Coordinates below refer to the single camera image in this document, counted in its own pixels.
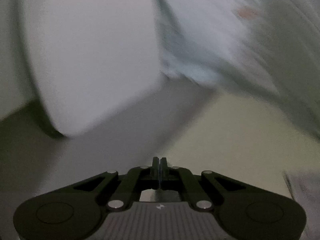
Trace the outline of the light blue carrot-print quilt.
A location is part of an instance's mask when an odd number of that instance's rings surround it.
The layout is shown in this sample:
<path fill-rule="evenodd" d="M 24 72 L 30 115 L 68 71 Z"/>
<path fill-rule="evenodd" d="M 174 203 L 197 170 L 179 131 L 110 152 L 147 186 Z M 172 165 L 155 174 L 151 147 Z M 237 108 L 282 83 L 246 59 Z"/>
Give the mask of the light blue carrot-print quilt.
<path fill-rule="evenodd" d="M 319 137 L 319 0 L 153 0 L 161 71 L 258 96 Z"/>

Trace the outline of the green grid mat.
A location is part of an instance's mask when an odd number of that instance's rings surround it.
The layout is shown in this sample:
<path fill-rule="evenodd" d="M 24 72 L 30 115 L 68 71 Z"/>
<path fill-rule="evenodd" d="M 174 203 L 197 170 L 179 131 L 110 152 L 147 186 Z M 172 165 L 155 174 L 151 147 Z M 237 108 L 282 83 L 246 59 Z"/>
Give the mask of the green grid mat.
<path fill-rule="evenodd" d="M 287 197 L 284 173 L 319 172 L 318 139 L 271 104 L 229 94 L 211 100 L 160 156 L 195 174 L 212 170 Z"/>

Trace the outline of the grey sweatpants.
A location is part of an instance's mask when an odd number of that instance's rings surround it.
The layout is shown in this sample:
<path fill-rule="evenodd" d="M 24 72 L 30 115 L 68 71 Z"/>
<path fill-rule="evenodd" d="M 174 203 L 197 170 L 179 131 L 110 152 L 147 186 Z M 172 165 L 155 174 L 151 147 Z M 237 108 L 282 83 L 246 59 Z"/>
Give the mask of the grey sweatpants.
<path fill-rule="evenodd" d="M 292 198 L 306 213 L 301 239 L 319 239 L 319 172 L 284 173 Z"/>

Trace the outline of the white rounded board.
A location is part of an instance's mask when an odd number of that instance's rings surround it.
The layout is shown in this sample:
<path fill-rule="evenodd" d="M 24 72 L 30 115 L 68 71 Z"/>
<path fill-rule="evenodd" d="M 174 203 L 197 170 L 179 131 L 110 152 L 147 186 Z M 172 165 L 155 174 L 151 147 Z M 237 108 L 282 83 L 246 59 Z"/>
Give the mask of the white rounded board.
<path fill-rule="evenodd" d="M 159 87 L 152 0 L 18 0 L 24 51 L 54 128 L 84 133 Z"/>

